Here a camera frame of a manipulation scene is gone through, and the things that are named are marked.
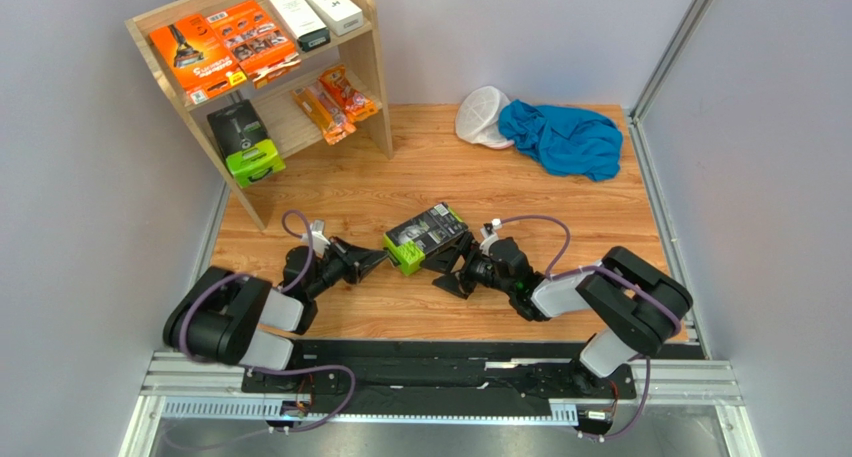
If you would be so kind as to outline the white razor box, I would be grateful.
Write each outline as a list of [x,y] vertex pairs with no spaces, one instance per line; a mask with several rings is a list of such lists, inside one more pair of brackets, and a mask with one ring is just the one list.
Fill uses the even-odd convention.
[[365,23],[363,10],[351,0],[306,1],[336,36],[357,30]]
[[267,1],[301,51],[313,51],[331,43],[330,30],[307,0]]

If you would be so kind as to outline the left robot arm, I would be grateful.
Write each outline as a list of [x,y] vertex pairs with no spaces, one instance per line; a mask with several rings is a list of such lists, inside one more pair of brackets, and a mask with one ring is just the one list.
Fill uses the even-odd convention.
[[295,342],[259,327],[305,334],[320,294],[340,281],[360,283],[387,259],[384,250],[316,236],[287,253],[278,286],[211,266],[167,318],[163,341],[196,361],[284,371]]

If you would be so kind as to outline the green black razor pack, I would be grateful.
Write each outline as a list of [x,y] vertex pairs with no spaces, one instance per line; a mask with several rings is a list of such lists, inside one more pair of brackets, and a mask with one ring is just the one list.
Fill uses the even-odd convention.
[[225,160],[240,188],[249,187],[286,168],[276,144],[248,100],[206,116]]
[[410,276],[429,257],[455,243],[468,225],[446,202],[439,202],[383,234],[383,248],[403,275]]

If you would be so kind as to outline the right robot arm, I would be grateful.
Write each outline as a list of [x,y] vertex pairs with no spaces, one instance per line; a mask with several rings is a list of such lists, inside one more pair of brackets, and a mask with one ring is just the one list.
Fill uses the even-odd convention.
[[681,283],[622,246],[590,265],[548,277],[512,238],[489,236],[479,243],[466,234],[421,266],[438,273],[434,286],[460,298],[479,286],[503,292],[527,321],[594,311],[605,328],[572,361],[582,376],[606,378],[636,356],[655,356],[681,332],[693,307]]

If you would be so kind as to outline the orange razor bag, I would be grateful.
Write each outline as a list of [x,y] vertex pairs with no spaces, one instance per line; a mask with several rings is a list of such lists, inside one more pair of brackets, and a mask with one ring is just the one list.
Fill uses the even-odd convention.
[[329,145],[335,145],[356,132],[354,123],[318,81],[298,87],[290,94]]
[[378,113],[375,102],[348,79],[344,65],[340,64],[325,70],[320,75],[319,81],[351,122],[364,121]]

